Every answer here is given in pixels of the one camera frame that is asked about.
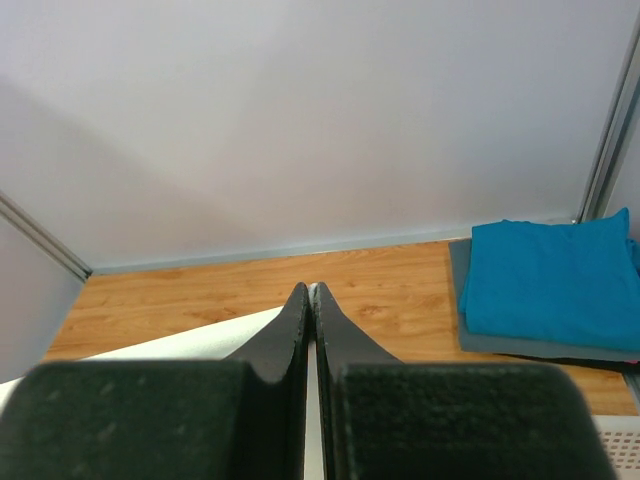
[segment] blue folded fabric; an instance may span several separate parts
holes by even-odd
[[[473,228],[459,310],[472,333],[640,351],[640,249],[629,211],[580,225]]]

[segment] cloth fold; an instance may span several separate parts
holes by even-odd
[[[458,308],[470,332],[640,350],[640,248],[629,211],[580,225],[474,227]]]

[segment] white panel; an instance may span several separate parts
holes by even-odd
[[[634,121],[625,139],[625,148],[620,161],[613,192],[607,205],[607,215],[612,215],[622,207],[631,211],[631,236],[640,241],[640,112],[636,111]]]
[[[98,268],[571,217],[640,7],[2,3],[0,188]]]
[[[40,361],[82,282],[0,217],[0,383]]]

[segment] white perforated basket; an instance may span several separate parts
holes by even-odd
[[[640,417],[594,415],[611,463],[621,480],[640,480]]]

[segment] wooden floor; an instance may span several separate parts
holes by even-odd
[[[345,313],[401,360],[513,361],[459,350],[445,242],[92,277],[45,360],[77,359],[276,307],[299,281],[326,282]],[[636,415],[620,374],[563,368],[594,414]]]

